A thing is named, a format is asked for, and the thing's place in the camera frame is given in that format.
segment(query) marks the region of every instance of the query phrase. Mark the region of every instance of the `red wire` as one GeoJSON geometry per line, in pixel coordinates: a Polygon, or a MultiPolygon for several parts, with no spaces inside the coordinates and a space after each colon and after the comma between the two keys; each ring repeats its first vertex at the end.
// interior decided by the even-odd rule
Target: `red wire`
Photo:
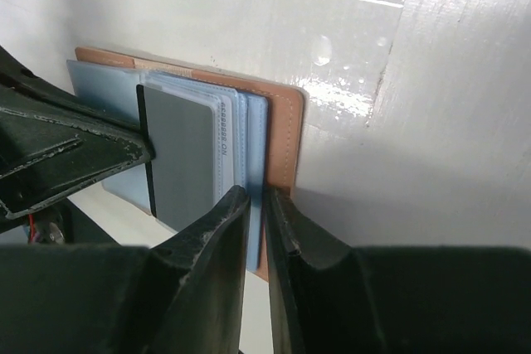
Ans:
{"type": "Polygon", "coordinates": [[[30,242],[33,242],[33,237],[35,236],[35,221],[33,220],[33,215],[28,216],[30,219],[30,242]]]}

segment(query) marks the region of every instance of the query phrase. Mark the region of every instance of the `gray card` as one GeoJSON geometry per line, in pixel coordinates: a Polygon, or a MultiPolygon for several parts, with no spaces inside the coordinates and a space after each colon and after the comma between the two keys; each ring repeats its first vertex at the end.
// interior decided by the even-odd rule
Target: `gray card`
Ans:
{"type": "Polygon", "coordinates": [[[148,166],[152,210],[180,231],[214,203],[214,112],[146,86],[138,94],[141,124],[155,151],[148,166]]]}

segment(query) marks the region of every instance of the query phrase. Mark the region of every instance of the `water droplet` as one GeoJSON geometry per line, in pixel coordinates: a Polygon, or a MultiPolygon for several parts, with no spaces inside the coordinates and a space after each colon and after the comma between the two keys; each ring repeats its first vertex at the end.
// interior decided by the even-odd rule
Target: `water droplet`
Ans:
{"type": "Polygon", "coordinates": [[[387,44],[387,38],[380,36],[378,40],[376,41],[376,44],[380,47],[384,47],[387,44]]]}
{"type": "Polygon", "coordinates": [[[332,42],[325,35],[318,35],[312,43],[312,61],[318,66],[327,65],[332,58],[332,42]]]}

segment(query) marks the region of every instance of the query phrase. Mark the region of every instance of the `brown leather wallet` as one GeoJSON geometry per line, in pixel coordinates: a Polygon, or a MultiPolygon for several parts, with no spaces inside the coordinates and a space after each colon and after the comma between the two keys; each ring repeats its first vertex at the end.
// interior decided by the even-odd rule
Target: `brown leather wallet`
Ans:
{"type": "MultiPolygon", "coordinates": [[[[266,81],[238,78],[215,72],[199,70],[195,67],[180,66],[178,63],[151,61],[144,58],[105,51],[92,47],[77,47],[78,61],[101,65],[120,66],[146,70],[162,70],[170,74],[184,76],[202,82],[223,85],[254,93],[269,100],[268,154],[265,165],[265,179],[271,186],[291,193],[295,185],[295,171],[299,155],[300,135],[304,98],[294,87],[278,85],[266,81]]],[[[261,259],[256,275],[268,280],[266,235],[262,226],[261,259]]]]}

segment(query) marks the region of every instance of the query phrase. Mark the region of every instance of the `black metal part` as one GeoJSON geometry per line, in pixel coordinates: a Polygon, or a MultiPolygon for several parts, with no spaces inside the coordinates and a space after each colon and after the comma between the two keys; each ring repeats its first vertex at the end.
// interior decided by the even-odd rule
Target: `black metal part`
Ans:
{"type": "Polygon", "coordinates": [[[0,247],[0,352],[238,353],[249,199],[160,246],[0,247]]]}
{"type": "Polygon", "coordinates": [[[351,248],[265,206],[275,353],[531,352],[527,250],[351,248]]]}
{"type": "Polygon", "coordinates": [[[0,221],[151,157],[133,125],[83,105],[0,47],[0,221]]]}

